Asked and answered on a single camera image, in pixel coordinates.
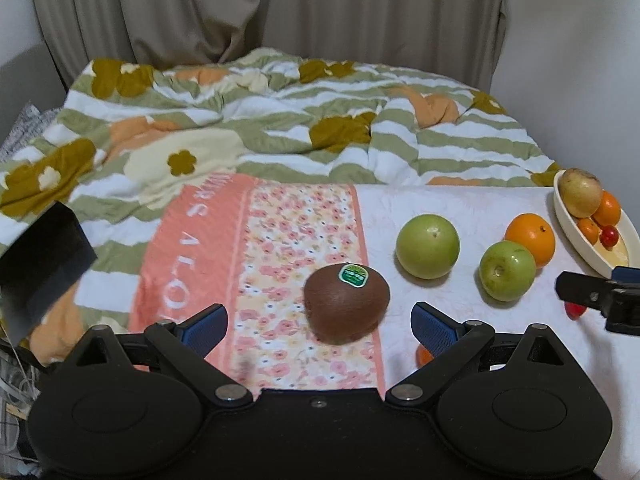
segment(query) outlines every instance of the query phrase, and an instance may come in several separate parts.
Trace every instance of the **blue gripper pad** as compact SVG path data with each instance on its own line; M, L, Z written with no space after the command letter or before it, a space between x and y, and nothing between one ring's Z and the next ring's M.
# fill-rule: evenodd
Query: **blue gripper pad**
M227 323L226 308L213 304L180 323L175 328L175 336L204 359L224 339Z
M411 311L411 330L433 357L444 353L465 335L463 325L420 301Z
M640 283L640 269L618 266L611 272L611 279L620 283Z

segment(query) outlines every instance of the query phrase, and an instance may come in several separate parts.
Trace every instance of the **curtain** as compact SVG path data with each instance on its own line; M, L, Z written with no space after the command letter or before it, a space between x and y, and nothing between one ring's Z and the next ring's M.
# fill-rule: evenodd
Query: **curtain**
M95 57L158 68L235 59L257 46L419 68L488 90L502 0L34 0L71 83Z

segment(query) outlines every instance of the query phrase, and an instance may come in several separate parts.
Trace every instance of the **bed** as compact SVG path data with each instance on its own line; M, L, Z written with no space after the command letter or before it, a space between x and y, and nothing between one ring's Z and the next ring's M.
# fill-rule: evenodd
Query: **bed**
M547 170L553 161L491 96L417 70L268 48L165 72L98 59L55 124L0 166L0 247L60 200L98 254L63 298L74 335L53 346L38 330L32 337L50 364L100 320L129 327L148 245L187 189L206 197L235 173L309 185L521 187L543 184Z
M498 330L551 323L616 423L622 413L636 420L633 349L597 335L596 315L569 322L552 293L558 272L585 270L564 238L510 309L476 283L482 251L510 219L535 211L552 221L544 186L555 170L491 96L417 70L268 48L164 72L97 59L43 136L0 166L0 251L60 200L97 253L30 337L46 365L89 326L136 332L219 302L228 333L207 360L255 395L265 387L383 391L415 369L408 313L429 301ZM436 283L412 280L393 258L397 232L423 212L449 218L462 240L459 264ZM302 286L338 262L379 270L392 299L377 330L331 346L308 328ZM625 371L613 376L607 360L625 362ZM616 435L600 472L629 478L639 465L630 447L637 430Z

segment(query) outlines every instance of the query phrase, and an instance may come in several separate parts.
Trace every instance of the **orange fruit in bowl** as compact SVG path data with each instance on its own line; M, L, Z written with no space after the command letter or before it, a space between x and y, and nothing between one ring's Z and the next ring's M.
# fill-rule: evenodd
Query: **orange fruit in bowl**
M580 218L576 224L578 230L584 235L591 245L595 245L600 236L600 228L591 218Z
M524 213L516 216L504 239L524 245L536 261L536 267L544 267L551 261L556 252L556 235L548 222L535 213Z
M600 200L600 205L596 209L596 212L591 215L599 226L605 225L616 225L620 222L620 215L622 215L622 208L609 191L604 191L602 193L602 200Z

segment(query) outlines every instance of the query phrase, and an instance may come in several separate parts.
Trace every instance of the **kiwi fruit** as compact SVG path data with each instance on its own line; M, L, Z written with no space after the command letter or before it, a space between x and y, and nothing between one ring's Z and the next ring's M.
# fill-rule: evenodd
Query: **kiwi fruit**
M374 269L335 264L316 270L304 288L311 330L323 342L341 344L375 329L390 300L389 286Z

